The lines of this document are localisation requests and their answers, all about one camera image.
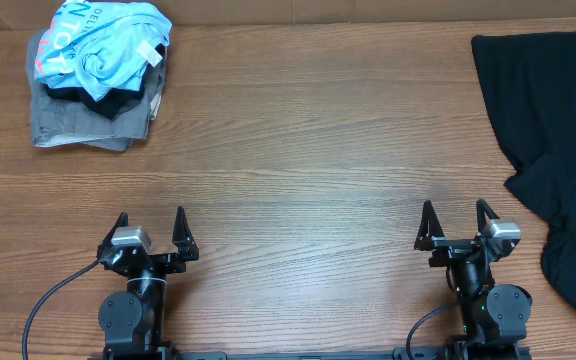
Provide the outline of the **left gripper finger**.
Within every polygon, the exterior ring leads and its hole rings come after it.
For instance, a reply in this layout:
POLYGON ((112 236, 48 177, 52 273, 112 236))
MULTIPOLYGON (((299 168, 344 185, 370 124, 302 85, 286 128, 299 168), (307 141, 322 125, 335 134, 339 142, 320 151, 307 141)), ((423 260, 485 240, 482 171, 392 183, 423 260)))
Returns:
POLYGON ((172 243, 177 247, 182 261, 199 259, 199 249, 190 231, 187 216, 182 206, 177 208, 172 243))
POLYGON ((122 212, 118 219, 116 220, 116 222, 114 223, 114 225, 112 226, 111 230, 108 232, 108 234, 104 237, 104 239, 102 240, 100 247, 101 248, 105 248, 107 246, 111 245, 112 242, 112 237, 115 234, 116 230, 118 228, 121 227, 125 227, 128 225, 128 214, 125 212, 122 212))

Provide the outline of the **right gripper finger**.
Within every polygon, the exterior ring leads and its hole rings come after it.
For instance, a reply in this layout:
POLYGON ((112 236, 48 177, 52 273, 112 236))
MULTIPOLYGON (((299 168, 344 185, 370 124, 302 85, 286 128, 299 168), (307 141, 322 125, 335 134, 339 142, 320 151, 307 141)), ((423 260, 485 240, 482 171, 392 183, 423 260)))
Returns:
POLYGON ((445 235, 432 202, 426 200, 422 208, 421 223, 414 242, 414 249, 433 250, 436 247, 436 242, 444 239, 445 235))
POLYGON ((480 235, 489 233, 489 224, 492 220, 497 220, 499 216, 492 210, 488 203, 483 199, 476 202, 477 228, 480 235))

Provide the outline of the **black t-shirt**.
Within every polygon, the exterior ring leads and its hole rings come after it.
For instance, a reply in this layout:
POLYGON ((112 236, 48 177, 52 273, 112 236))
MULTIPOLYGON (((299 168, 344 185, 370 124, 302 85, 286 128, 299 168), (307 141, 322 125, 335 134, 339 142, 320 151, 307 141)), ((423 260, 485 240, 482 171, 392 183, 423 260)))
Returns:
POLYGON ((476 35, 488 118, 515 173, 505 186, 548 224, 540 265, 576 310, 576 31, 476 35))

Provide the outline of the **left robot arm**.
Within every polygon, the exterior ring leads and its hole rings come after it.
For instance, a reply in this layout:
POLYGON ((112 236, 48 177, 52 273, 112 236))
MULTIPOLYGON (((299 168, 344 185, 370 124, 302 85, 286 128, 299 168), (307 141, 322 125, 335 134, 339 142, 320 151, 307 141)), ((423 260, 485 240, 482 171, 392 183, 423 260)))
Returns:
POLYGON ((98 322, 105 334, 104 359, 178 359, 179 351, 163 339, 167 277, 186 271, 199 259, 183 207, 177 208, 172 234, 175 252, 152 254, 152 242, 122 213, 98 247, 104 269, 126 279, 126 289, 100 305, 98 322))

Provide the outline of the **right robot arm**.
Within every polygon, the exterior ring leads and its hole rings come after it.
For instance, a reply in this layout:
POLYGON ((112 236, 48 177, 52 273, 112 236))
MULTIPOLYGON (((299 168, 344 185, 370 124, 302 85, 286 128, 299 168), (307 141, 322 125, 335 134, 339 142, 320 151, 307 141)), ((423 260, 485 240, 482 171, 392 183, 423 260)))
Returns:
POLYGON ((483 199, 476 202, 477 232, 471 239, 446 238, 432 202, 422 207, 414 242, 419 251, 429 251, 429 266, 443 268, 456 296, 452 304, 437 308, 418 320, 409 331, 405 352, 409 359, 521 360, 530 350, 519 346, 527 336, 532 297, 512 284, 496 284, 491 264, 517 247, 522 232, 512 220, 500 218, 483 199), (450 336, 441 347, 412 347, 416 331, 430 318, 448 310, 460 311, 462 335, 450 336))

